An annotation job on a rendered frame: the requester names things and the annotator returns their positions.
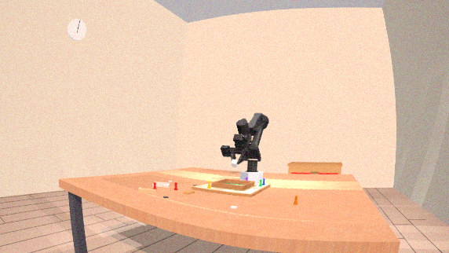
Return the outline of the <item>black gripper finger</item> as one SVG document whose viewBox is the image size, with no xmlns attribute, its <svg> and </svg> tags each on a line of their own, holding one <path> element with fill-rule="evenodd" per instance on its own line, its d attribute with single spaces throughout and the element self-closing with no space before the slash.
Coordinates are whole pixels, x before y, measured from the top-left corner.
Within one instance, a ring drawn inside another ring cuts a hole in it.
<svg viewBox="0 0 449 253">
<path fill-rule="evenodd" d="M 236 156 L 235 156 L 235 151 L 234 151 L 234 149 L 229 149 L 228 152 L 229 152 L 230 158 L 231 158 L 232 160 L 235 160 L 235 159 L 236 159 Z"/>
<path fill-rule="evenodd" d="M 241 162 L 243 162 L 243 161 L 245 161 L 247 159 L 249 159 L 248 150 L 243 150 L 242 149 L 241 156 L 239 157 L 237 164 L 239 165 Z"/>
</svg>

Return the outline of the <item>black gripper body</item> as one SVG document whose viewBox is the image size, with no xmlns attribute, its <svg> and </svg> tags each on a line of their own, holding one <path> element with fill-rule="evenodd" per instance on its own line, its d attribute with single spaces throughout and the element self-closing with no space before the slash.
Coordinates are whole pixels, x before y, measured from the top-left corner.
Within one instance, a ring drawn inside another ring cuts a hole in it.
<svg viewBox="0 0 449 253">
<path fill-rule="evenodd" d="M 249 155 L 251 153 L 252 159 L 258 159 L 259 155 L 260 155 L 258 147 L 249 147 L 249 145 L 250 145 L 249 141 L 247 142 L 246 147 L 245 147 L 245 145 L 235 145 L 235 148 L 233 148 L 233 147 L 230 147 L 229 145 L 222 145 L 221 146 L 222 156 L 229 158 L 230 157 L 229 152 L 228 152 L 229 149 L 234 149 L 236 155 L 241 155 L 242 149 L 243 150 L 250 149 L 250 150 L 248 150 L 248 153 L 249 153 Z"/>
</svg>

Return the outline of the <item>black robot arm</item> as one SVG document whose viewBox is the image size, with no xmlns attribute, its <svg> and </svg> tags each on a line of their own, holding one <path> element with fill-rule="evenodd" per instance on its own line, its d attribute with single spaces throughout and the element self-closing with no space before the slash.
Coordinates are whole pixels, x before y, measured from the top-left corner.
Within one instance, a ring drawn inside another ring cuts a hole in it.
<svg viewBox="0 0 449 253">
<path fill-rule="evenodd" d="M 247 142 L 250 142 L 249 147 L 258 147 L 261 140 L 261 135 L 263 130 L 267 128 L 269 124 L 269 118 L 261 112 L 255 112 L 253 118 L 248 123 L 246 118 L 242 118 L 241 120 L 236 122 L 236 126 L 239 134 L 234 134 L 233 141 L 235 145 L 245 145 L 247 146 Z M 252 136 L 253 140 L 252 140 Z M 246 159 L 247 161 L 247 170 L 246 172 L 258 172 L 257 170 L 257 162 L 261 162 L 261 154 L 259 158 L 254 159 Z"/>
</svg>

